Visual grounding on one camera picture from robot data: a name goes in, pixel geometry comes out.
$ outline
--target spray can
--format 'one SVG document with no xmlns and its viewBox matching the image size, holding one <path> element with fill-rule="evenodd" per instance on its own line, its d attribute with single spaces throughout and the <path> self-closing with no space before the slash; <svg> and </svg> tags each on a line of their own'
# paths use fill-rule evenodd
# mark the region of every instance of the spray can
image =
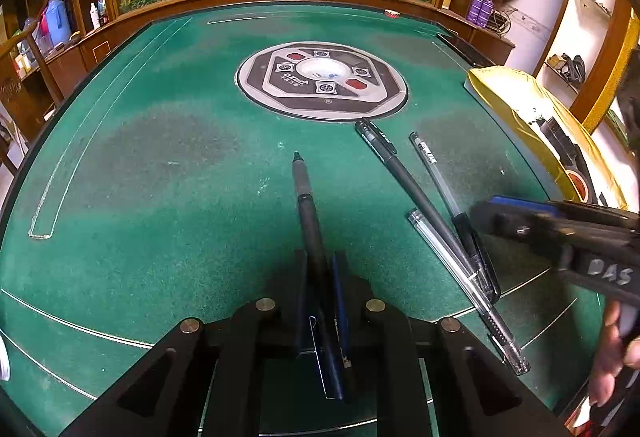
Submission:
<svg viewBox="0 0 640 437">
<path fill-rule="evenodd" d="M 480 13 L 478 14 L 478 20 L 476 24 L 481 27 L 486 27 L 489 23 L 489 16 L 494 11 L 494 2 L 492 0 L 484 0 L 480 7 Z"/>
<path fill-rule="evenodd" d="M 476 23 L 478 20 L 478 15 L 480 14 L 480 9 L 482 8 L 482 4 L 484 0 L 471 0 L 471 6 L 469 6 L 469 12 L 466 14 L 466 19 L 471 23 Z"/>
</svg>

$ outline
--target wooden shelf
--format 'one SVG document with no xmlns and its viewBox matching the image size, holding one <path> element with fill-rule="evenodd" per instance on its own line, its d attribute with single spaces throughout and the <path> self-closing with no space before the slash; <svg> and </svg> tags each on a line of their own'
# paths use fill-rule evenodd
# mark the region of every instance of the wooden shelf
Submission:
<svg viewBox="0 0 640 437">
<path fill-rule="evenodd" d="M 611 11 L 603 6 L 603 4 L 595 0 L 575 0 L 578 8 L 587 10 L 588 12 L 609 21 L 611 19 Z"/>
<path fill-rule="evenodd" d="M 564 79 L 564 76 L 560 73 L 559 70 L 557 70 L 556 68 L 553 68 L 551 65 L 549 65 L 548 62 L 545 62 L 545 65 L 549 68 L 549 70 L 551 70 L 556 76 L 558 76 L 558 78 L 560 78 L 562 80 L 562 83 L 564 83 L 566 86 L 568 86 L 570 89 L 572 89 L 572 91 L 574 91 L 576 94 L 580 94 L 580 89 L 582 87 L 582 83 L 569 83 L 567 80 Z"/>
</svg>

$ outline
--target black pen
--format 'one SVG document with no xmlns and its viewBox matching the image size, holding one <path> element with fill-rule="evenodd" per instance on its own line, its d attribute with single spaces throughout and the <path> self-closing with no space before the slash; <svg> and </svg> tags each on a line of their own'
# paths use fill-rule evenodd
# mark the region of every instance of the black pen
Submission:
<svg viewBox="0 0 640 437">
<path fill-rule="evenodd" d="M 334 396 L 338 399 L 344 399 L 346 394 L 343 385 L 344 364 L 335 323 L 331 274 L 322 243 L 322 233 L 311 192 L 309 174 L 305 161 L 298 152 L 293 155 L 292 171 L 294 189 L 298 198 L 298 214 L 302 238 L 305 243 L 308 273 L 320 308 L 315 316 L 316 322 L 319 324 L 320 343 L 323 349 L 322 357 L 318 356 L 318 364 L 320 365 L 321 361 L 324 362 L 324 369 L 331 379 Z"/>
<path fill-rule="evenodd" d="M 465 269 L 472 270 L 474 268 L 473 264 L 471 264 L 460 240 L 453 234 L 449 225 L 444 221 L 441 214 L 438 213 L 438 210 L 431 203 L 427 195 L 424 194 L 422 188 L 420 188 L 411 173 L 409 173 L 398 160 L 398 157 L 396 157 L 396 148 L 391 144 L 391 141 L 386 138 L 386 135 L 382 133 L 380 128 L 376 127 L 376 125 L 365 117 L 356 121 L 355 128 L 356 132 L 360 134 L 373 153 L 379 157 L 386 169 L 389 170 L 389 173 L 394 176 L 404 191 L 411 197 L 411 200 L 426 217 L 428 223 L 434 227 L 444 242 L 451 248 Z"/>
<path fill-rule="evenodd" d="M 449 211 L 453 225 L 458 232 L 460 241 L 466 253 L 469 255 L 472 268 L 467 269 L 467 271 L 470 274 L 470 278 L 477 280 L 478 285 L 491 303 L 496 303 L 501 294 L 500 284 L 498 283 L 497 276 L 495 276 L 494 264 L 491 262 L 484 248 L 482 239 L 480 239 L 476 230 L 471 226 L 467 214 L 460 209 L 447 181 L 440 173 L 437 164 L 438 161 L 429 150 L 427 143 L 420 138 L 417 132 L 412 132 L 409 140 L 414 145 L 420 160 L 427 169 L 427 173 L 440 192 L 440 196 L 442 196 L 442 200 Z"/>
</svg>

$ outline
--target white bottle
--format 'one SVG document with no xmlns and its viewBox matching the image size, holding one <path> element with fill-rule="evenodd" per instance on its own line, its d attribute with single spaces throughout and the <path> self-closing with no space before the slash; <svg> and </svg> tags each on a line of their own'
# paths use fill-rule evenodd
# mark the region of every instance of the white bottle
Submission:
<svg viewBox="0 0 640 437">
<path fill-rule="evenodd" d="M 98 8 L 95 6 L 95 3 L 91 3 L 91 10 L 89 11 L 91 15 L 91 22 L 94 24 L 94 31 L 100 27 L 100 17 L 98 16 Z"/>
</svg>

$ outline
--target pen clip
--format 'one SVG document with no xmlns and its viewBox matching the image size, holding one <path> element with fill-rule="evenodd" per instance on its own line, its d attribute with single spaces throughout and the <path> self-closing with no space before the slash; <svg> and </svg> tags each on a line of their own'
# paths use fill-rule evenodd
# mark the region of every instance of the pen clip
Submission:
<svg viewBox="0 0 640 437">
<path fill-rule="evenodd" d="M 382 130 L 380 130 L 380 128 L 378 128 L 366 117 L 363 117 L 361 121 L 369 128 L 369 130 L 373 132 L 378 140 L 385 145 L 386 149 L 388 149 L 389 152 L 394 155 L 398 154 L 398 150 L 396 150 L 396 147 L 393 145 L 393 143 L 391 143 L 391 141 L 388 140 L 388 138 L 386 138 L 386 135 L 382 132 Z"/>
</svg>

